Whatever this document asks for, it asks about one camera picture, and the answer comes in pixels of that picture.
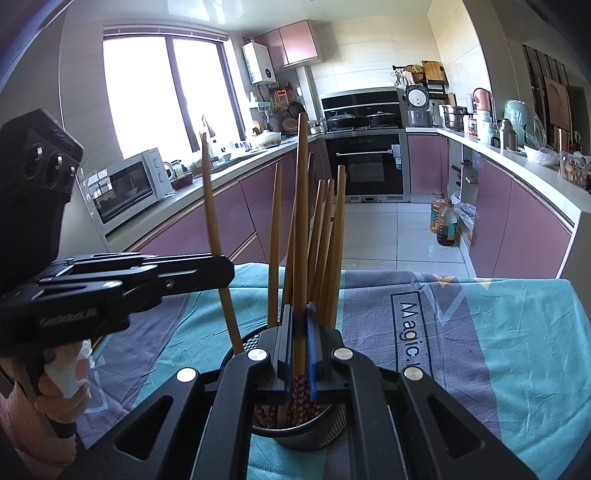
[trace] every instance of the white tissue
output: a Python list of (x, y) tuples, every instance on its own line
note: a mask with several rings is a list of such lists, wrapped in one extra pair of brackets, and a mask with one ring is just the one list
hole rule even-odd
[(64, 398), (72, 398), (78, 389), (87, 382), (84, 379), (76, 379), (76, 364), (79, 360), (85, 358), (88, 359), (90, 367), (93, 368), (95, 363), (91, 354), (92, 344), (90, 340), (84, 340), (80, 353), (74, 360), (65, 363), (56, 358), (53, 362), (45, 366), (45, 373), (59, 387)]

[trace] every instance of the chopstick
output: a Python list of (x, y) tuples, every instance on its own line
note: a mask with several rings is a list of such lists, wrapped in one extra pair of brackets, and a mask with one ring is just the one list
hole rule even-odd
[(281, 164), (275, 166), (273, 208), (271, 213), (271, 239), (269, 246), (269, 276), (267, 295), (267, 328), (277, 326), (277, 294), (279, 291), (279, 236), (281, 226)]
[(318, 257), (316, 260), (316, 270), (314, 272), (314, 283), (312, 285), (312, 301), (316, 302), (316, 311), (320, 315), (322, 306), (322, 284), (324, 282), (324, 271), (328, 257), (330, 245), (332, 202), (335, 196), (335, 181), (330, 179), (326, 184), (324, 209), (322, 215), (322, 231), (320, 233), (320, 243), (318, 246)]
[[(209, 173), (209, 155), (207, 153), (207, 133), (203, 133), (201, 136), (201, 145), (203, 151), (201, 164), (203, 169), (203, 198), (205, 201), (207, 236), (209, 237), (209, 248), (212, 251), (212, 255), (219, 257), (222, 254), (222, 246), (220, 244), (220, 237), (217, 231), (216, 208), (213, 204), (212, 179)], [(232, 348), (234, 350), (234, 354), (237, 355), (242, 353), (244, 348), (242, 347), (242, 338), (240, 337), (240, 331), (238, 330), (238, 324), (234, 314), (234, 307), (232, 306), (230, 289), (227, 287), (220, 288), (219, 294), (220, 301), (222, 302), (223, 315), (226, 319), (226, 327), (228, 328), (228, 334), (230, 335), (230, 340), (232, 341)]]
[(339, 300), (340, 269), (343, 261), (343, 233), (345, 230), (345, 186), (347, 174), (344, 165), (339, 165), (337, 181), (335, 221), (330, 242), (329, 260), (327, 262), (325, 276), (327, 277), (326, 290), (322, 296), (325, 299), (323, 309), (323, 324), (335, 328), (336, 309)]
[(306, 374), (306, 304), (308, 281), (308, 123), (307, 115), (298, 119), (297, 165), (295, 168), (295, 221), (293, 255), (293, 342), (294, 375)]
[(311, 300), (318, 249), (320, 246), (320, 231), (322, 229), (322, 215), (324, 202), (324, 180), (318, 182), (316, 191), (316, 205), (314, 206), (314, 223), (312, 225), (312, 238), (310, 240), (310, 251), (308, 253), (308, 300)]

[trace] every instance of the upper cabinet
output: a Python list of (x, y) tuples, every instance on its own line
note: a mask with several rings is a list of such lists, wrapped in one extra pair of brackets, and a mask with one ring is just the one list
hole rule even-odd
[(269, 49), (271, 64), (275, 70), (318, 59), (318, 49), (307, 20), (261, 35), (255, 38), (255, 42)]
[(281, 39), (279, 30), (265, 33), (255, 38), (255, 42), (267, 47), (271, 64), (275, 70), (287, 65), (287, 54), (285, 53), (285, 47), (283, 46), (283, 40)]

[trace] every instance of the window frame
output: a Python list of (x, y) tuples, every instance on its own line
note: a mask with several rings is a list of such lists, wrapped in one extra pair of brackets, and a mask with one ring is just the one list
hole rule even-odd
[(170, 65), (170, 71), (173, 75), (173, 83), (174, 83), (174, 90), (177, 94), (178, 100), (178, 107), (181, 110), (181, 116), (183, 118), (183, 123), (185, 126), (185, 130), (187, 132), (187, 137), (189, 139), (189, 144), (191, 146), (192, 152), (197, 152), (200, 150), (198, 135), (193, 128), (193, 124), (191, 122), (191, 117), (189, 116), (189, 106), (187, 104), (187, 99), (183, 93), (183, 85), (181, 83), (180, 73), (178, 72), (178, 64), (177, 64), (177, 57), (174, 52), (174, 45), (173, 40), (175, 38), (180, 38), (182, 40), (192, 40), (192, 41), (199, 41), (205, 43), (212, 43), (216, 46), (217, 49), (217, 56), (220, 60), (220, 66), (222, 68), (222, 74), (224, 81), (226, 83), (226, 90), (228, 91), (228, 96), (230, 99), (230, 104), (232, 106), (232, 113), (234, 115), (234, 120), (236, 122), (236, 129), (238, 130), (238, 135), (240, 137), (240, 141), (246, 140), (246, 128), (244, 126), (244, 120), (242, 119), (242, 114), (240, 111), (240, 106), (238, 104), (238, 97), (236, 95), (236, 89), (234, 88), (234, 84), (232, 82), (232, 76), (230, 74), (230, 68), (228, 65), (228, 58), (226, 57), (226, 51), (224, 49), (224, 45), (221, 41), (218, 40), (211, 40), (209, 38), (200, 38), (200, 37), (193, 37), (188, 35), (174, 35), (174, 34), (151, 34), (145, 32), (137, 32), (137, 33), (125, 33), (125, 34), (117, 34), (117, 35), (104, 35), (103, 42), (109, 40), (117, 40), (119, 38), (129, 38), (129, 37), (164, 37), (166, 43), (166, 51), (168, 53), (168, 63)]

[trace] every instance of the window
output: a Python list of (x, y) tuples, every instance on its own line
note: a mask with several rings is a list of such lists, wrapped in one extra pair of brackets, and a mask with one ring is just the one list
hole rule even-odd
[(164, 161), (192, 163), (201, 158), (203, 118), (219, 145), (244, 139), (221, 42), (172, 35), (115, 37), (104, 41), (103, 55), (124, 158), (158, 148)]

